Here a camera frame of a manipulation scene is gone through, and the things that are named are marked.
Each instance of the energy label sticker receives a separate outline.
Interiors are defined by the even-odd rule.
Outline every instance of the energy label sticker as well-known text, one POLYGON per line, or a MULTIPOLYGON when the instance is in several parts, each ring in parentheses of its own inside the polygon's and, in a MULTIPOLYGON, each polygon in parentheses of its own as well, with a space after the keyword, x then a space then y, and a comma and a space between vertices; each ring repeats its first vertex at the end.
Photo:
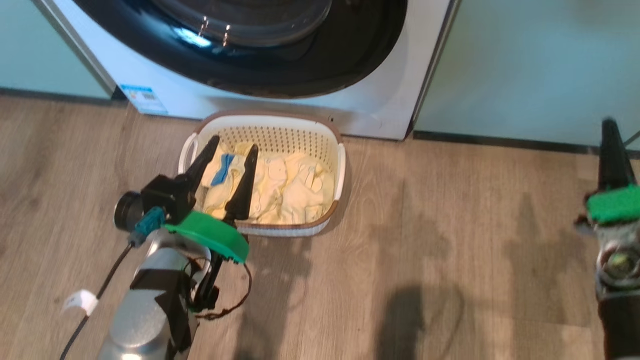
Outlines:
POLYGON ((120 88, 138 111, 155 114, 168 113, 151 88, 133 85, 120 85, 120 88))

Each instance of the green gripper part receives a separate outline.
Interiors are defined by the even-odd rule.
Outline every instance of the green gripper part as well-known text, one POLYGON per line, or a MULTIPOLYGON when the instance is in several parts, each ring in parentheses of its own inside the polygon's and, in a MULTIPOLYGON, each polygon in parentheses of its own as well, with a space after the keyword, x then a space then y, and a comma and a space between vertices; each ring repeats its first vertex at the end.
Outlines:
POLYGON ((164 227, 240 264, 249 255, 249 244, 238 230, 199 211, 190 212, 179 225, 164 227))
POLYGON ((596 193, 587 200, 587 211, 596 222, 621 222, 640 218, 640 187, 636 185, 596 193))

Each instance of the wooden floor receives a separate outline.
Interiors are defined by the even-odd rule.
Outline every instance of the wooden floor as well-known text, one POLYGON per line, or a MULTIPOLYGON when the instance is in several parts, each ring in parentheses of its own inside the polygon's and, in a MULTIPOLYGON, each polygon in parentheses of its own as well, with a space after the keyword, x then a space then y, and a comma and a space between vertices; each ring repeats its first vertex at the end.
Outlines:
MULTIPOLYGON (((125 246, 120 194, 173 175, 196 124, 131 107, 0 97, 0 357, 53 359, 125 246)), ((597 244, 572 221, 597 159, 346 138, 347 185, 314 238, 250 238, 253 291, 190 359, 601 359, 597 244)), ((70 353, 93 359, 141 263, 116 273, 70 353)), ((221 307, 243 294, 219 276, 221 307)))

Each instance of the white plastic basket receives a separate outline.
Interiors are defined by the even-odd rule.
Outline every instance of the white plastic basket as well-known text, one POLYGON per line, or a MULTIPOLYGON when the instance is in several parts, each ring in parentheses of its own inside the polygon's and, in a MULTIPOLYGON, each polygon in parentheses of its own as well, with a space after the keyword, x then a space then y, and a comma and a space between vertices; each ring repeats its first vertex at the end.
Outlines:
MULTIPOLYGON (((342 137, 337 130, 321 119, 306 115, 288 115, 265 111, 224 111, 211 115, 187 138, 178 162, 178 173, 183 173, 200 153, 201 147, 212 136, 228 146, 253 142, 260 151, 292 154, 304 152, 320 161, 335 174, 333 202, 318 220, 299 225, 253 224, 238 221, 243 234, 258 236, 300 237, 312 236, 324 229, 338 206, 346 167, 346 153, 342 137)), ((196 210, 202 210, 204 189, 196 192, 196 210)))

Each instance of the blue fabric patch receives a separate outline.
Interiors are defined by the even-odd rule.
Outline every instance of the blue fabric patch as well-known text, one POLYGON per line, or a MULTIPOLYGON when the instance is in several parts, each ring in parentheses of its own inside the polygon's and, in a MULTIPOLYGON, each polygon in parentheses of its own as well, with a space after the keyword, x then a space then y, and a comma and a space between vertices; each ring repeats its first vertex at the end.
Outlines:
POLYGON ((225 182, 227 175, 229 175, 229 165, 231 165, 231 161, 233 161, 234 158, 235 155, 233 154, 222 154, 222 157, 220 158, 220 170, 218 170, 213 179, 211 179, 211 186, 216 186, 225 182))

